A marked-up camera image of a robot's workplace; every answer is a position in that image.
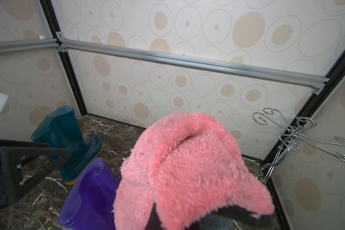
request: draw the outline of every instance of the beige wall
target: beige wall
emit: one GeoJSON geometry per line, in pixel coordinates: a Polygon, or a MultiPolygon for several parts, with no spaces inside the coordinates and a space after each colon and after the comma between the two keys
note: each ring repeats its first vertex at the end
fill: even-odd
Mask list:
{"type": "MultiPolygon", "coordinates": [[[[37,0],[0,0],[0,41],[47,38],[37,0]]],[[[0,138],[31,141],[42,119],[62,105],[78,108],[55,48],[0,53],[0,92],[9,101],[0,114],[0,138]]]]}
{"type": "MultiPolygon", "coordinates": [[[[243,154],[262,159],[281,130],[258,125],[252,113],[274,107],[292,120],[312,93],[308,87],[268,80],[70,53],[89,113],[142,127],[174,112],[208,113],[232,132],[243,154]]],[[[278,116],[275,120],[284,123],[278,116]]]]}
{"type": "Polygon", "coordinates": [[[345,0],[52,0],[65,37],[325,75],[345,0]]]}
{"type": "MultiPolygon", "coordinates": [[[[335,142],[345,137],[345,80],[315,114],[317,126],[307,133],[335,142]]],[[[345,147],[314,143],[330,152],[345,147]]],[[[345,163],[305,142],[275,168],[272,179],[289,223],[296,230],[345,229],[345,163]]]]}

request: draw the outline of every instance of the metal wire rack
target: metal wire rack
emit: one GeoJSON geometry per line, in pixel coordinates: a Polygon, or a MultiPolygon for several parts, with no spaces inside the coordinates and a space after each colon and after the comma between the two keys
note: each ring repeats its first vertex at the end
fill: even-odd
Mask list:
{"type": "MultiPolygon", "coordinates": [[[[266,175],[264,176],[264,179],[262,180],[263,183],[267,183],[268,179],[271,176],[271,173],[273,171],[273,169],[275,168],[275,166],[279,165],[286,157],[286,155],[290,152],[290,151],[294,151],[294,152],[300,152],[300,148],[299,145],[297,143],[295,143],[296,140],[298,140],[298,138],[300,140],[303,140],[305,143],[307,143],[308,145],[311,145],[319,150],[324,151],[325,153],[331,154],[332,156],[336,157],[337,159],[345,162],[345,154],[341,153],[341,152],[336,152],[336,153],[332,153],[330,151],[327,151],[325,149],[322,149],[316,145],[313,145],[309,142],[309,140],[314,140],[314,141],[318,141],[318,142],[322,142],[322,143],[327,143],[327,144],[333,144],[333,145],[341,145],[341,146],[345,146],[345,144],[342,143],[337,143],[337,142],[330,142],[330,141],[324,141],[324,140],[319,140],[319,139],[315,139],[315,138],[311,138],[306,132],[305,130],[308,130],[310,128],[313,128],[314,126],[316,126],[316,122],[314,122],[311,118],[309,117],[297,117],[297,127],[295,126],[291,126],[285,119],[285,117],[283,116],[283,114],[278,111],[277,109],[274,108],[264,108],[263,109],[264,113],[253,113],[252,118],[255,122],[257,122],[260,125],[267,125],[267,121],[265,118],[267,118],[268,120],[270,120],[271,122],[273,122],[274,124],[286,129],[287,132],[285,133],[281,133],[278,135],[278,138],[281,142],[281,144],[277,147],[277,152],[275,155],[275,158],[273,160],[272,163],[266,163],[262,166],[262,168],[259,170],[258,174],[257,174],[257,179],[259,179],[260,175],[262,174],[262,171],[266,168],[269,168],[269,170],[267,171],[266,175]],[[274,111],[276,111],[277,113],[280,114],[280,116],[284,119],[284,121],[287,124],[287,127],[282,126],[281,124],[277,123],[276,121],[274,121],[273,119],[271,119],[268,115],[273,115],[274,111]]],[[[334,138],[336,140],[345,142],[345,137],[341,137],[341,136],[334,136],[334,138]]]]}

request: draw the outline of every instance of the brown marble tile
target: brown marble tile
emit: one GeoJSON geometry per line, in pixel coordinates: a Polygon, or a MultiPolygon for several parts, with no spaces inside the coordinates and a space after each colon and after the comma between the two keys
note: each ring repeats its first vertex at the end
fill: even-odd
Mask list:
{"type": "MultiPolygon", "coordinates": [[[[87,140],[92,135],[100,135],[103,148],[100,157],[120,178],[120,167],[124,158],[130,155],[130,149],[144,131],[143,128],[86,115],[79,119],[79,126],[83,138],[87,140]]],[[[244,159],[249,171],[256,174],[259,170],[258,162],[244,159]]],[[[48,165],[45,157],[40,157],[27,164],[23,169],[27,177],[48,165]]],[[[0,230],[63,230],[59,225],[58,216],[69,195],[72,186],[60,179],[58,170],[52,172],[36,188],[34,188],[21,202],[9,208],[0,210],[0,230]]],[[[255,230],[243,223],[236,222],[232,229],[255,230]]],[[[277,220],[274,220],[272,230],[279,230],[277,220]]]]}

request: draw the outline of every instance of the boot sole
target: boot sole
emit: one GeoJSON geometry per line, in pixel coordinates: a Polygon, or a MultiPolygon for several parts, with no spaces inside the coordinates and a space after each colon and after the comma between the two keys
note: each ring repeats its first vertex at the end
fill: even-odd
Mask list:
{"type": "MultiPolygon", "coordinates": [[[[96,158],[100,155],[101,150],[99,151],[99,153],[98,153],[92,160],[89,161],[89,163],[91,163],[94,159],[96,159],[96,158]]],[[[74,185],[75,182],[77,181],[78,177],[75,178],[74,180],[70,181],[70,182],[65,182],[65,183],[68,184],[68,185],[74,185]]]]}

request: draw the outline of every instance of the pink cloth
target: pink cloth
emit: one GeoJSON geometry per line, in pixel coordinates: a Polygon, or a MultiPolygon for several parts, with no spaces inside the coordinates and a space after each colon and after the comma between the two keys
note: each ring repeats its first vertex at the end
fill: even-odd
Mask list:
{"type": "Polygon", "coordinates": [[[153,203],[166,230],[182,230],[221,207],[274,213],[267,188],[248,171],[225,127],[205,113],[174,113],[146,129],[121,166],[117,230],[144,230],[153,203]]]}

